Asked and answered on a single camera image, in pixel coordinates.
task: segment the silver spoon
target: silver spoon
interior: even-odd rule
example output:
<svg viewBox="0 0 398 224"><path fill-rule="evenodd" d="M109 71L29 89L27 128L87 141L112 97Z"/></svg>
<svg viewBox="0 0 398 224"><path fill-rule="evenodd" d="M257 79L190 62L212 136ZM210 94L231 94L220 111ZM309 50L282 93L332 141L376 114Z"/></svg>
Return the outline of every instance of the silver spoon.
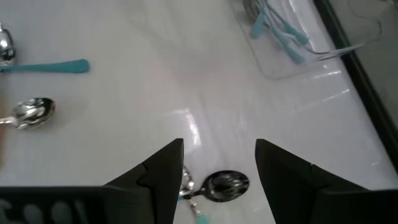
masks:
<svg viewBox="0 0 398 224"><path fill-rule="evenodd" d="M55 111L55 102L48 98L33 98L18 103L10 116L1 118L0 124L10 124L17 129L31 129L48 120Z"/></svg>

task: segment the white surface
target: white surface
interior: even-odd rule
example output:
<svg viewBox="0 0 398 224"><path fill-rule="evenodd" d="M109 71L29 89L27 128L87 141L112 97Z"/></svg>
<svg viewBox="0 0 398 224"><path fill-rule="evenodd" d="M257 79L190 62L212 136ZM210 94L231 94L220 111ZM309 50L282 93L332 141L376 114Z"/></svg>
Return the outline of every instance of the white surface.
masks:
<svg viewBox="0 0 398 224"><path fill-rule="evenodd" d="M308 27L325 33L308 1ZM385 150L339 61L327 73L264 78L226 0L13 0L0 21L20 63L87 58L87 74L15 73L4 109L46 96L56 117L7 128L1 185L100 185L175 138L199 183L221 169L247 174L241 198L198 198L211 223L274 223L254 162L256 138L370 189L398 186ZM176 223L194 223L178 205Z"/></svg>

